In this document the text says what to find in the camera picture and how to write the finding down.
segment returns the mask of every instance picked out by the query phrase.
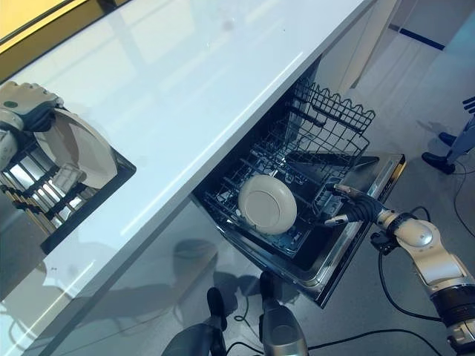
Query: white bowl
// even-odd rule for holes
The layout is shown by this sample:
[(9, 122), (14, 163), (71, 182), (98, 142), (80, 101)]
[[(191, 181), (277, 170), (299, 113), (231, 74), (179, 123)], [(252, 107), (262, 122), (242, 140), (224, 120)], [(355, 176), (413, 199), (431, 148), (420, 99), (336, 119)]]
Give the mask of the white bowl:
[(279, 179), (257, 175), (244, 183), (237, 206), (247, 223), (265, 234), (282, 234), (294, 225), (297, 203)]

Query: plate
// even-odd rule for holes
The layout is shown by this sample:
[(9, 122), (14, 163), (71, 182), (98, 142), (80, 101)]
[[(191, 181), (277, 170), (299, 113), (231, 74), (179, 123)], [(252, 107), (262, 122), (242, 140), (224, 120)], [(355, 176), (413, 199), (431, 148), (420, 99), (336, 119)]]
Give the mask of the plate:
[(294, 225), (297, 203), (279, 179), (256, 175), (239, 192), (237, 205), (247, 223), (264, 234), (282, 234)]
[(54, 113), (51, 129), (35, 132), (39, 146), (58, 167), (69, 163), (83, 171), (81, 183), (101, 189), (117, 175), (111, 146), (76, 114), (62, 109)]

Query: dish drying rack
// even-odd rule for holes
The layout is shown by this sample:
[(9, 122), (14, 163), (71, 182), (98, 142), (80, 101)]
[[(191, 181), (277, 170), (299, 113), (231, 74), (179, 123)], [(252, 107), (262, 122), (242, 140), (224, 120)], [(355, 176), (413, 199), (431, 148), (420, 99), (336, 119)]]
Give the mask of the dish drying rack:
[(135, 172), (135, 167), (112, 150), (117, 175), (101, 189), (80, 182), (67, 193), (53, 184), (59, 167), (39, 147), (33, 135), (24, 148), (0, 172), (0, 191), (23, 210), (45, 234), (41, 247), (49, 254), (90, 213), (102, 204)]
[[(369, 145), (363, 133), (376, 115), (315, 83), (297, 82), (289, 92), (284, 115), (273, 119), (245, 154), (228, 155), (234, 162), (221, 175), (219, 188), (204, 195), (222, 223), (293, 257), (315, 226), (338, 213), (342, 203), (326, 186), (341, 182), (361, 158)], [(256, 174), (284, 182), (295, 198), (297, 218), (283, 234), (257, 232), (241, 216), (238, 194)]]

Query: countertop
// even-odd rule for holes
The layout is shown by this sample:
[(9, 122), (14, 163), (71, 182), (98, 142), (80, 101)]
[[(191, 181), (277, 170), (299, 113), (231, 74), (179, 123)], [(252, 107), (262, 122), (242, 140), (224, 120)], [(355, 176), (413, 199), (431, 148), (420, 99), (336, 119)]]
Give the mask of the countertop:
[(133, 0), (16, 74), (137, 172), (2, 301), (1, 353), (20, 355), (93, 295), (371, 3)]

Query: shoe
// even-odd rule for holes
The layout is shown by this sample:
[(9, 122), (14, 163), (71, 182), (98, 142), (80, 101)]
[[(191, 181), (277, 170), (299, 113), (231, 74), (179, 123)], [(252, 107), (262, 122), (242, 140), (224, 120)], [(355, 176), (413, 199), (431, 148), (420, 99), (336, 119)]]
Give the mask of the shoe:
[(216, 287), (208, 289), (206, 299), (208, 300), (209, 313), (221, 318), (221, 331), (223, 332), (228, 327), (228, 322), (220, 290)]
[(262, 301), (274, 298), (274, 277), (272, 273), (264, 271), (259, 278)]
[(422, 159), (429, 165), (437, 168), (439, 171), (444, 172), (445, 174), (452, 174), (455, 171), (455, 165), (447, 164), (447, 158), (436, 156), (435, 154), (430, 154), (429, 152), (424, 152), (422, 154)]
[(439, 133), (439, 138), (443, 143), (451, 147), (457, 137), (454, 135), (450, 135), (449, 133), (446, 133), (446, 132), (441, 132)]

